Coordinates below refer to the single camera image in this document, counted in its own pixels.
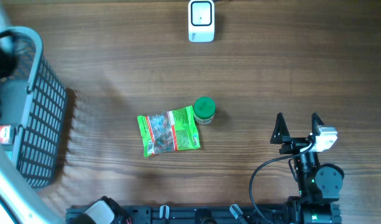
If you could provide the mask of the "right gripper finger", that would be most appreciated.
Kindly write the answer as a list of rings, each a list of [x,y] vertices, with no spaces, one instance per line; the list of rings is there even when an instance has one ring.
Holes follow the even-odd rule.
[[[311,115],[311,125],[312,125],[312,133],[313,135],[318,135],[318,126],[324,125],[321,118],[318,116],[317,113],[313,113]]]
[[[290,133],[283,113],[278,113],[270,144],[285,144],[290,142]]]

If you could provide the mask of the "small red tissue pack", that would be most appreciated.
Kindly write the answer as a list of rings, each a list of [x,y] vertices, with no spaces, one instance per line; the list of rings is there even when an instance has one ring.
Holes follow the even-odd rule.
[[[11,125],[0,126],[0,143],[10,145],[14,141],[14,129]]]

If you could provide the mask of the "green lid jar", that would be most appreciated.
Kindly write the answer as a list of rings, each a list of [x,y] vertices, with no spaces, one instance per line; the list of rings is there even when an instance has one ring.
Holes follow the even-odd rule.
[[[199,124],[209,124],[216,113],[216,104],[210,97],[203,96],[195,101],[194,118]]]

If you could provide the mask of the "green candy bag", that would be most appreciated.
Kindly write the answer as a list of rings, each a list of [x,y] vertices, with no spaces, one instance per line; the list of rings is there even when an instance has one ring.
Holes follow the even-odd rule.
[[[200,148],[192,106],[137,117],[144,157]]]

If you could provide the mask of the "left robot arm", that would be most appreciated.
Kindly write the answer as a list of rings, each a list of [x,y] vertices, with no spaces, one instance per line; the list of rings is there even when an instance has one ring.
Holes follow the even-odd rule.
[[[0,206],[14,223],[63,223],[37,191],[54,178],[67,91],[34,30],[0,31]]]

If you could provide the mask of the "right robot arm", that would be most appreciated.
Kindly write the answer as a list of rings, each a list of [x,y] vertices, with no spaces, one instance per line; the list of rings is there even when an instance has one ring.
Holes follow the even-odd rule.
[[[289,155],[290,170],[298,184],[299,196],[288,197],[283,221],[286,223],[341,223],[339,192],[344,171],[334,164],[321,164],[318,154],[337,140],[334,127],[311,116],[311,133],[305,138],[290,136],[285,118],[279,113],[270,142],[279,144],[281,155]]]

